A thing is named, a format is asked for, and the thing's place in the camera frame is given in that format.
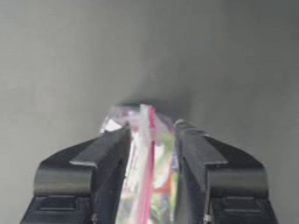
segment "plastic bag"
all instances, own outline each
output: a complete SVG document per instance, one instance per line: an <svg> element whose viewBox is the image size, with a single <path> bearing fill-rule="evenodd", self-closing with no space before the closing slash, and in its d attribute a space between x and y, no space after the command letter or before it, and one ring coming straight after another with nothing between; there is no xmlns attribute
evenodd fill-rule
<svg viewBox="0 0 299 224"><path fill-rule="evenodd" d="M115 107L102 132L127 124L133 142L117 224L169 224L174 222L178 185L173 123L157 115L153 106Z"/></svg>

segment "clear plastic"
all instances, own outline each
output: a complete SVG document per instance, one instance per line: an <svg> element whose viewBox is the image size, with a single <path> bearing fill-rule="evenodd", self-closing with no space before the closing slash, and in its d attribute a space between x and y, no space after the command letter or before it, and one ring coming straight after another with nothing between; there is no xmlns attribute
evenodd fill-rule
<svg viewBox="0 0 299 224"><path fill-rule="evenodd" d="M170 224L178 188L173 123L166 116L157 115L153 106L115 107L102 132L127 124L133 142L117 224Z"/></svg>

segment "black plastic part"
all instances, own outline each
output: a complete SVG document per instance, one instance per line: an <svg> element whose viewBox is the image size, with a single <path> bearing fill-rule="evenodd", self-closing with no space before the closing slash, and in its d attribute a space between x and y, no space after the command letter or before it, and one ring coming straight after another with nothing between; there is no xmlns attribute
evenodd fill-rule
<svg viewBox="0 0 299 224"><path fill-rule="evenodd" d="M130 144L125 127L46 159L22 224L115 223Z"/></svg>
<svg viewBox="0 0 299 224"><path fill-rule="evenodd" d="M263 165L189 123L175 125L181 174L175 223L277 224Z"/></svg>

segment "ziploc bag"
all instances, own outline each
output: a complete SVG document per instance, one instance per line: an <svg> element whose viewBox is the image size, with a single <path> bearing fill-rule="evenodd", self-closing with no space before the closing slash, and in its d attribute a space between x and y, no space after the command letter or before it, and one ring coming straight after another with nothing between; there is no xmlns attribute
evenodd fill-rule
<svg viewBox="0 0 299 224"><path fill-rule="evenodd" d="M130 125L133 142L117 224L170 224L178 185L174 126L149 105L115 107L102 132Z"/></svg>

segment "gray wall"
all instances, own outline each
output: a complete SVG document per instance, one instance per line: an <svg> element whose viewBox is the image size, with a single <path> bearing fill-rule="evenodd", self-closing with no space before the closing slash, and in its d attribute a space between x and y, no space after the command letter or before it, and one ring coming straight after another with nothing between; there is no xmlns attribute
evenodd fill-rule
<svg viewBox="0 0 299 224"><path fill-rule="evenodd" d="M91 139L123 99L253 153L281 223L299 223L298 7L0 0L0 223L22 219L41 161Z"/></svg>

